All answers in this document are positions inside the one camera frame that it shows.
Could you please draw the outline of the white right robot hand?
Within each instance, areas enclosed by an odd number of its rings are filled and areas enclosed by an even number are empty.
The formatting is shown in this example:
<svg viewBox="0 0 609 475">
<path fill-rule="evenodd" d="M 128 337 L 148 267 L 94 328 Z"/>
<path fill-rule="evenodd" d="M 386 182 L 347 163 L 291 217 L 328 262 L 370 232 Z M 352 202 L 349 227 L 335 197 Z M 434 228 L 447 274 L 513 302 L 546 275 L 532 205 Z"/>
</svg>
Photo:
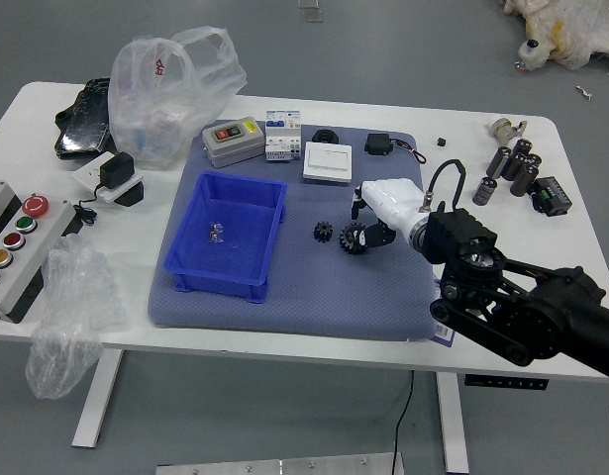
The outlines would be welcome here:
<svg viewBox="0 0 609 475">
<path fill-rule="evenodd" d="M 365 250 L 392 243 L 397 235 L 421 251 L 428 223 L 431 198 L 409 178 L 363 181 L 354 191 L 352 219 L 363 208 L 370 208 L 378 222 L 368 228 L 349 226 L 349 243 Z"/>
</svg>

